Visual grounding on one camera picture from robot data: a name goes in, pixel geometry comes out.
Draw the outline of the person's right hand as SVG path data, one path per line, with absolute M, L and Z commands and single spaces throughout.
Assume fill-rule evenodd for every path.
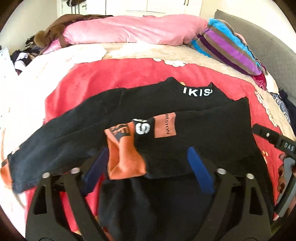
M 279 155 L 279 158 L 281 161 L 284 161 L 284 159 L 287 157 L 287 154 L 282 153 Z M 292 168 L 292 173 L 295 176 L 295 165 Z M 279 179 L 278 179 L 278 185 L 277 185 L 277 190 L 279 193 L 283 193 L 285 186 L 287 184 L 286 178 L 285 178 L 285 167 L 284 164 L 282 164 L 279 169 L 278 169 L 278 175 L 279 175 Z

